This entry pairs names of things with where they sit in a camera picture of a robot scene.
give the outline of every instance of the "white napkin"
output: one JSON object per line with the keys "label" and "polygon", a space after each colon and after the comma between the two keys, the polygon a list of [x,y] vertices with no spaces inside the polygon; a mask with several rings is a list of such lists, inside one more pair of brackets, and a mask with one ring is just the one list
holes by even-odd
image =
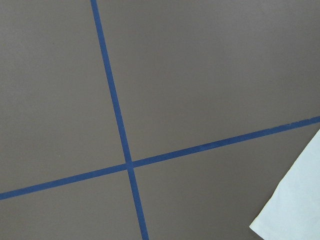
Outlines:
{"label": "white napkin", "polygon": [[320,130],[250,228],[264,240],[320,240]]}

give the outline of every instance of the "blue line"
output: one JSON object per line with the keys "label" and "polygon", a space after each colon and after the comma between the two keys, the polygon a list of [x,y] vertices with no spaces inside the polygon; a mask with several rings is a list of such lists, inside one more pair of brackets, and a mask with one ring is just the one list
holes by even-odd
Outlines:
{"label": "blue line", "polygon": [[54,181],[48,181],[45,183],[20,188],[13,191],[7,191],[7,192],[0,193],[0,200],[9,199],[9,198],[13,198],[13,197],[17,197],[25,194],[30,194],[30,193],[34,193],[34,192],[38,192],[46,189],[51,189],[51,188],[55,188],[55,187],[59,187],[59,186],[63,186],[63,185],[67,185],[75,182],[80,182],[83,180],[92,179],[92,178],[96,178],[96,177],[100,177],[108,174],[113,174],[116,172],[124,171],[126,169],[127,169],[126,164],[120,164],[116,166],[103,168],[100,170],[90,171],[90,172],[86,172],[86,173],[82,173],[74,176],[61,178]]}
{"label": "blue line", "polygon": [[296,121],[296,122],[285,124],[285,125],[276,126],[273,128],[255,131],[255,132],[247,133],[244,135],[234,136],[234,137],[226,138],[219,141],[213,141],[213,142],[202,144],[199,146],[193,146],[193,147],[189,147],[189,148],[185,148],[177,151],[172,151],[172,152],[157,155],[157,156],[147,157],[141,160],[134,161],[133,167],[137,168],[144,165],[162,162],[165,160],[182,157],[189,154],[199,153],[199,152],[203,152],[210,149],[216,149],[223,146],[236,144],[243,141],[256,139],[256,138],[260,138],[260,137],[264,137],[264,136],[268,136],[268,135],[272,135],[272,134],[276,134],[276,133],[280,133],[280,132],[284,132],[292,129],[297,129],[297,128],[301,128],[301,127],[305,127],[305,126],[317,124],[317,123],[320,123],[320,116],[316,116],[316,117],[301,120],[301,121]]}
{"label": "blue line", "polygon": [[120,134],[121,145],[122,145],[122,149],[123,149],[124,159],[126,162],[126,168],[128,171],[128,177],[129,177],[129,181],[130,181],[130,186],[131,186],[132,196],[133,196],[133,200],[134,200],[136,215],[137,215],[139,226],[140,226],[140,232],[141,232],[141,236],[142,236],[143,240],[149,240],[147,225],[146,225],[145,216],[144,216],[144,212],[143,212],[143,208],[142,208],[142,203],[141,203],[141,199],[140,199],[140,195],[139,195],[138,184],[137,184],[136,175],[135,175],[135,171],[134,171],[134,167],[133,167],[133,162],[132,162],[132,158],[131,158],[131,154],[130,154],[125,125],[124,125],[124,121],[123,121],[123,118],[121,115],[120,104],[119,104],[119,100],[118,100],[118,96],[117,96],[115,81],[114,81],[114,77],[113,77],[112,70],[111,70],[111,65],[110,65],[110,60],[109,60],[109,56],[108,56],[105,36],[104,36],[104,32],[103,32],[103,28],[102,28],[102,24],[101,24],[101,19],[100,19],[100,15],[99,15],[99,9],[98,9],[98,5],[97,5],[96,0],[91,0],[91,7],[92,7],[95,27],[96,27],[96,31],[97,31],[97,35],[98,35],[98,39],[99,39],[105,74],[107,77],[107,82],[108,82],[109,90],[110,90],[110,94],[111,94],[115,118],[116,118],[118,130],[119,130],[119,134]]}

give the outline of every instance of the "gray floor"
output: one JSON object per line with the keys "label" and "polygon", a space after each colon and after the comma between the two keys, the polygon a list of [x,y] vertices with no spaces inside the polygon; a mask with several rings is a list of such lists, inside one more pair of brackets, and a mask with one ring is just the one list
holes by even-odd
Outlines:
{"label": "gray floor", "polygon": [[[320,2],[98,0],[133,160],[320,115]],[[0,0],[0,192],[125,162],[89,0]],[[320,124],[135,168],[151,240],[249,224]],[[128,174],[0,201],[3,240],[140,240]]]}

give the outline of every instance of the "white paper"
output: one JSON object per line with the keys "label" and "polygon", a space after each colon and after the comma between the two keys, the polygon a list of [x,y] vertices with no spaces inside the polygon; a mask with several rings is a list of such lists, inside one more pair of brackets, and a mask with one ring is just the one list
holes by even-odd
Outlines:
{"label": "white paper", "polygon": [[264,240],[320,240],[320,130],[250,228]]}

